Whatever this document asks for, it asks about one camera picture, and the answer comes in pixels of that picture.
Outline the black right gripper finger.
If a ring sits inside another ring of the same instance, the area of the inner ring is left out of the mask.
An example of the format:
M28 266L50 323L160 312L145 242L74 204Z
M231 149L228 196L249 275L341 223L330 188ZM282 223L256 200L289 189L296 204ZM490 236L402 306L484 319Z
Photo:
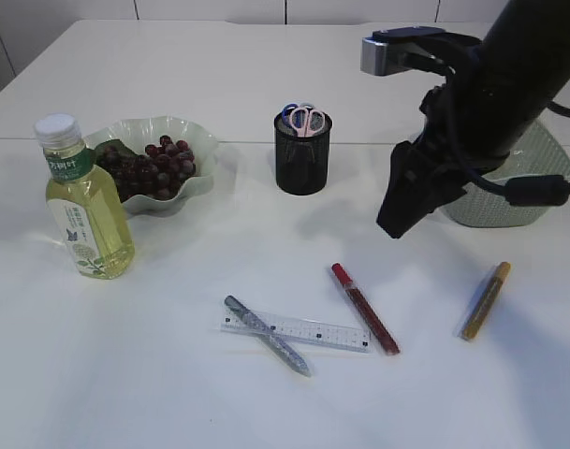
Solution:
M389 188L376 223L393 239L400 239L413 226L442 205L440 197L423 190Z

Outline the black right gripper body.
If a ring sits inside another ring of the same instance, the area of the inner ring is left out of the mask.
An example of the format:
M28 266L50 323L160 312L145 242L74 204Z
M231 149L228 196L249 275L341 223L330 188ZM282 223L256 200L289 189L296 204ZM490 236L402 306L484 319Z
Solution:
M454 93L447 84L428 91L419 110L425 124L416 140L402 149L393 165L390 200L396 206L442 206L466 194L472 183L494 196L504 187L487 181L462 152L455 118Z

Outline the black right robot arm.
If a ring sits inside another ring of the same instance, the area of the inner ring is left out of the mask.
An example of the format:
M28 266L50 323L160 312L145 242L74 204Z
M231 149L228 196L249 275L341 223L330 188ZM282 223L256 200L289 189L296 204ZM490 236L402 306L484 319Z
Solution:
M377 224L392 238L477 185L516 207L561 206L561 175L486 179L570 79L570 1L511 1L484 38L441 28L377 30L362 42L361 69L386 76L416 69L445 78L420 109L417 139L397 144Z

